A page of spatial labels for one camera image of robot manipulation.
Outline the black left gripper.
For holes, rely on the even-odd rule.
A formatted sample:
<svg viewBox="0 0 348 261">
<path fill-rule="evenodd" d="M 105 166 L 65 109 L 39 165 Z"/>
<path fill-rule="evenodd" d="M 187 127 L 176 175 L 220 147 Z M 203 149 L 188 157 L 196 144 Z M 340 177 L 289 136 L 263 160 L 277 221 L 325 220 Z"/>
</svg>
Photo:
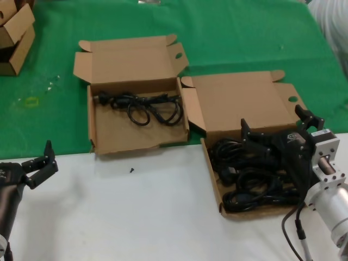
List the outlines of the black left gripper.
<svg viewBox="0 0 348 261">
<path fill-rule="evenodd" d="M 1 163 L 1 190 L 23 190 L 26 184 L 31 189 L 35 189 L 56 172 L 58 172 L 58 165 L 54 159 L 52 143 L 47 140 L 42 156 L 28 160 L 21 165 L 19 163 Z"/>
</svg>

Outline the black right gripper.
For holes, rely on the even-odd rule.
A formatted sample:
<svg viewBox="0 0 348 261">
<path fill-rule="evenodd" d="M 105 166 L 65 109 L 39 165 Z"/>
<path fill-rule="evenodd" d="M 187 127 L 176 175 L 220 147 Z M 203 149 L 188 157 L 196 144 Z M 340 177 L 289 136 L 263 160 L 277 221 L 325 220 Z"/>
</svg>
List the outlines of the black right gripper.
<svg viewBox="0 0 348 261">
<path fill-rule="evenodd" d="M 318 179 L 312 169 L 313 148 L 305 133 L 310 127 L 321 131 L 325 120 L 310 110 L 295 106 L 295 114 L 300 120 L 294 130 L 283 130 L 273 135 L 254 132 L 245 119 L 241 119 L 241 137 L 243 148 L 257 155 L 270 155 L 274 150 L 280 156 L 281 167 L 290 177 L 300 196 L 306 196 L 308 190 Z"/>
</svg>

